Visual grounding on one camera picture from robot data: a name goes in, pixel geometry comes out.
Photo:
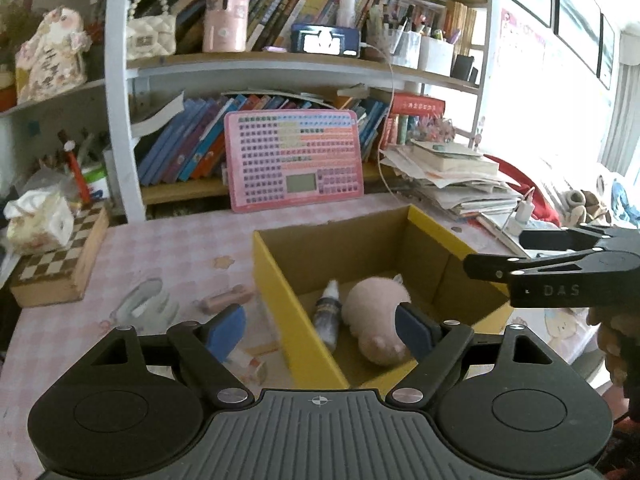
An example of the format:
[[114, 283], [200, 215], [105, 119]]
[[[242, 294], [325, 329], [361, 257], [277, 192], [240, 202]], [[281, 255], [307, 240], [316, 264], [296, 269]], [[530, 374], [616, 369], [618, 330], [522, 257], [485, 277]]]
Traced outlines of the person's right hand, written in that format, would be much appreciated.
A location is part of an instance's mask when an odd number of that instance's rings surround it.
[[605, 353], [612, 383], [621, 387], [639, 370], [639, 308], [590, 308], [588, 324], [598, 326], [597, 344]]

